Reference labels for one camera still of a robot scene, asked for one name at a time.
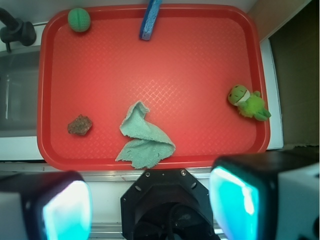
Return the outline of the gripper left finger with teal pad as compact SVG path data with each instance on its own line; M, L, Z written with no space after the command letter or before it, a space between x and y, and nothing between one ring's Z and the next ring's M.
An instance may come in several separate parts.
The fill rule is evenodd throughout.
M92 217L91 190L78 172L0 178L2 240L87 240Z

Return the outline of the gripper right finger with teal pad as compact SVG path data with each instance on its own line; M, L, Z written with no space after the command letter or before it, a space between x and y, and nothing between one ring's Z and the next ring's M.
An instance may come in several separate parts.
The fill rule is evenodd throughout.
M218 157L209 176L213 216L229 240L317 240L317 154L268 151Z

